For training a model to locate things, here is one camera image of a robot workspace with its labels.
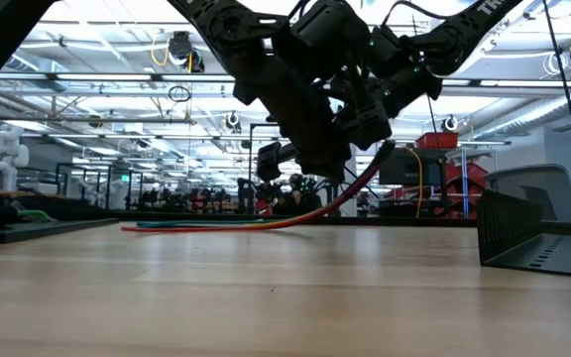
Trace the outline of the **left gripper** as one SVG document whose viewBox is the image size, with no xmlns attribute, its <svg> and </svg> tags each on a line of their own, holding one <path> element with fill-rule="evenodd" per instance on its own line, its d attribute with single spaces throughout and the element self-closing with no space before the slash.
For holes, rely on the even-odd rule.
<svg viewBox="0 0 571 357">
<path fill-rule="evenodd" d="M 345 179 L 352 158 L 349 144 L 339 145 L 329 100 L 311 86 L 313 77 L 287 63 L 265 63 L 260 71 L 260 100 L 296 146 L 296 162 L 305 175 Z M 326 163 L 326 150 L 330 150 Z"/>
</svg>

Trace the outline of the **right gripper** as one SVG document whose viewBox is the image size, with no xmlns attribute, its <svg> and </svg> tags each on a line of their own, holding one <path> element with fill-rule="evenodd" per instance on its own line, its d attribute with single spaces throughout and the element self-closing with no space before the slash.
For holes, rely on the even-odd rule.
<svg viewBox="0 0 571 357">
<path fill-rule="evenodd" d="M 424 65 L 405 67 L 389 77 L 372 79 L 371 90 L 380 102 L 358 70 L 341 69 L 330 80 L 330 92 L 343 102 L 335 123 L 351 144 L 368 150 L 392 134 L 389 118 L 397 117 L 423 94 L 437 99 L 442 82 Z"/>
</svg>

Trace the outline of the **black slotted cable duct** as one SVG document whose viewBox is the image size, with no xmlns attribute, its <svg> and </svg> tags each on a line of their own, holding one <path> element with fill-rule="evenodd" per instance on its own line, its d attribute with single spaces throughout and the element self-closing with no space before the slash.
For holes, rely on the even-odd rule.
<svg viewBox="0 0 571 357">
<path fill-rule="evenodd" d="M 536 203 L 484 192 L 477 234 L 483 267 L 571 277 L 571 223 L 544 220 Z"/>
</svg>

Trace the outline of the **black duct cover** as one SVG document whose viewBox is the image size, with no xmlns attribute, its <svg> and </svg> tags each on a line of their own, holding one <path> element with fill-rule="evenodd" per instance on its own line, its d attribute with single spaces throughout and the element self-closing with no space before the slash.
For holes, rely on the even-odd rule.
<svg viewBox="0 0 571 357">
<path fill-rule="evenodd" d="M 83 229 L 96 228 L 117 223 L 116 218 L 58 221 L 48 223 L 16 223 L 0 229 L 0 244 L 17 243 L 51 235 L 74 232 Z"/>
</svg>

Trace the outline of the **white pillar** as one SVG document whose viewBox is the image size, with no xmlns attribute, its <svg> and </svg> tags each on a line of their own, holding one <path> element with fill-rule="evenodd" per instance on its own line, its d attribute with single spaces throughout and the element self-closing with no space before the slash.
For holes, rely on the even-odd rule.
<svg viewBox="0 0 571 357">
<path fill-rule="evenodd" d="M 340 193 L 346 191 L 349 186 L 356 180 L 357 175 L 357 147 L 350 146 L 351 158 L 344 165 L 344 180 L 340 184 Z M 357 216 L 357 201 L 356 195 L 346 200 L 340 206 L 342 217 L 356 217 Z"/>
</svg>

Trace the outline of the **person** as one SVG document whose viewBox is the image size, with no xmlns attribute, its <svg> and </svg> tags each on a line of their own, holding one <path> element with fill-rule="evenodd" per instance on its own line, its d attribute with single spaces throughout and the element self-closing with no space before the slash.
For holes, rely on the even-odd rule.
<svg viewBox="0 0 571 357">
<path fill-rule="evenodd" d="M 291 192 L 285 196 L 285 213 L 302 215 L 321 207 L 321 199 L 316 188 L 317 181 L 301 174 L 292 174 L 288 180 Z"/>
</svg>

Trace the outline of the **black monitor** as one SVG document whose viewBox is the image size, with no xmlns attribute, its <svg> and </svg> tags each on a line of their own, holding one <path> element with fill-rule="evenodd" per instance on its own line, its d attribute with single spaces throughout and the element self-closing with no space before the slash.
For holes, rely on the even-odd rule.
<svg viewBox="0 0 571 357">
<path fill-rule="evenodd" d="M 379 183 L 439 186 L 444 182 L 445 164 L 442 150 L 395 148 L 380 166 Z"/>
</svg>

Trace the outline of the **red storage bin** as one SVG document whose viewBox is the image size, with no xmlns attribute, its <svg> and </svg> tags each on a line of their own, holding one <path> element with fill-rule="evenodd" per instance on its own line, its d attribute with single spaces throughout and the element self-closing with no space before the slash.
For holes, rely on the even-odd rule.
<svg viewBox="0 0 571 357">
<path fill-rule="evenodd" d="M 455 132 L 429 132 L 415 141 L 415 146 L 426 150 L 453 150 L 458 147 L 458 134 Z"/>
</svg>

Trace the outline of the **grey mesh office chair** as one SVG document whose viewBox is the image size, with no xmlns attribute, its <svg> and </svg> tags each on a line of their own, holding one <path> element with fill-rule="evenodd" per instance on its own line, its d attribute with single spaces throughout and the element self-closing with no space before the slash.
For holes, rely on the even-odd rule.
<svg viewBox="0 0 571 357">
<path fill-rule="evenodd" d="M 571 223 L 571 179 L 560 165 L 504 169 L 484 176 L 486 188 L 541 207 L 541 219 Z"/>
</svg>

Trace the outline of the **white robot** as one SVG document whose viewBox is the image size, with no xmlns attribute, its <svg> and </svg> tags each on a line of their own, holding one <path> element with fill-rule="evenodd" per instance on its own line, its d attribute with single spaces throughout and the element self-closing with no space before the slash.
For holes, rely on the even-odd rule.
<svg viewBox="0 0 571 357">
<path fill-rule="evenodd" d="M 0 126 L 0 190 L 17 189 L 18 169 L 29 163 L 29 148 L 20 142 L 24 129 L 10 124 Z"/>
</svg>

